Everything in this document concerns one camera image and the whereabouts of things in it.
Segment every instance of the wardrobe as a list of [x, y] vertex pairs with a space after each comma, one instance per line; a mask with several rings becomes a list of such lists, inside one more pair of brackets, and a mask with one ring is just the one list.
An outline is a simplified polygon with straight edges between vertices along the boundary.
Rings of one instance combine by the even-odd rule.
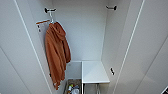
[[[102, 62], [110, 82], [99, 84], [100, 94], [161, 94], [168, 86], [167, 5], [167, 0], [1, 0], [0, 94], [63, 94], [68, 79], [82, 79], [82, 61]], [[49, 75], [44, 26], [36, 24], [51, 21], [45, 8], [56, 9], [52, 17], [71, 50], [59, 90]]]

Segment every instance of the shelf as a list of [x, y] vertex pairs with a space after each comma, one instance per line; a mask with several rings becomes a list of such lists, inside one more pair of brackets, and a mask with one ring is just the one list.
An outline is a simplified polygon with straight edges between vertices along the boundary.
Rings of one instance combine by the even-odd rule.
[[82, 61], [82, 83], [109, 83], [101, 61]]

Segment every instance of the wall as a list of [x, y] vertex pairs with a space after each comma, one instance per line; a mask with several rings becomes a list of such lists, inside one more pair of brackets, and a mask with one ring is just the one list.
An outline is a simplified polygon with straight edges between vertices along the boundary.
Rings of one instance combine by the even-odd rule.
[[56, 21], [65, 29], [72, 61], [101, 60], [107, 0], [54, 0]]

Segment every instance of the coat hook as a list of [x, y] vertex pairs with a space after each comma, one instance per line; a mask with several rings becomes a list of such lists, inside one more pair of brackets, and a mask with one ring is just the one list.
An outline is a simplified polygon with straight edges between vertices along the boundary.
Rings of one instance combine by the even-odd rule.
[[106, 8], [107, 8], [107, 9], [114, 9], [114, 10], [116, 10], [116, 9], [117, 9], [117, 6], [114, 6], [113, 8], [106, 6]]
[[55, 11], [56, 9], [47, 9], [45, 8], [44, 11], [47, 13], [48, 11]]

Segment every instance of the door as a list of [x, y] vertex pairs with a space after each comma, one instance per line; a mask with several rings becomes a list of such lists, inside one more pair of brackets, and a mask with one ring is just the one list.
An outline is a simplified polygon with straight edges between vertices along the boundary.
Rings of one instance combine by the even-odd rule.
[[[168, 36], [167, 5], [167, 0], [143, 0], [130, 41], [131, 45], [128, 47], [128, 53], [123, 62], [124, 67], [114, 94], [135, 94], [142, 80], [146, 79], [144, 77], [151, 65], [156, 66], [153, 65], [154, 61]], [[137, 94], [150, 93], [137, 91]]]
[[30, 94], [1, 48], [0, 60], [0, 94]]

